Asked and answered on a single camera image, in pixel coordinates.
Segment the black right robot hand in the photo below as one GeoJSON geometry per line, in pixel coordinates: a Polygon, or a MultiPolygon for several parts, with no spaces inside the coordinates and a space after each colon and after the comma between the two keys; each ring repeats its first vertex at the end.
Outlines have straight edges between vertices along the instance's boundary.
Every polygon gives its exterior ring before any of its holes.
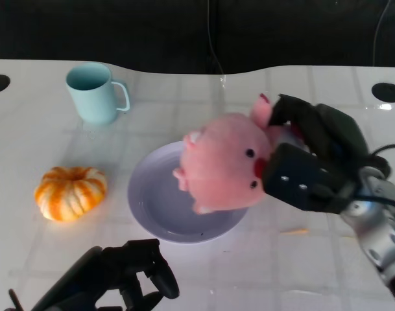
{"type": "Polygon", "coordinates": [[[370,153],[356,121],[331,106],[281,94],[269,123],[292,126],[304,146],[278,145],[262,171],[263,190],[299,210],[339,214],[363,188],[362,168],[391,174],[387,160],[370,153]]]}

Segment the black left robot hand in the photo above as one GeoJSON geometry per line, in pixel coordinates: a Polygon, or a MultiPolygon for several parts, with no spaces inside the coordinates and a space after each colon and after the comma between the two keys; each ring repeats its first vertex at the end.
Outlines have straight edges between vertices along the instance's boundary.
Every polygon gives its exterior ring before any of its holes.
{"type": "Polygon", "coordinates": [[[152,310],[180,296],[178,283],[157,239],[131,240],[120,247],[95,246],[81,256],[36,303],[34,310],[152,310]],[[96,306],[117,290],[124,306],[96,306]]]}

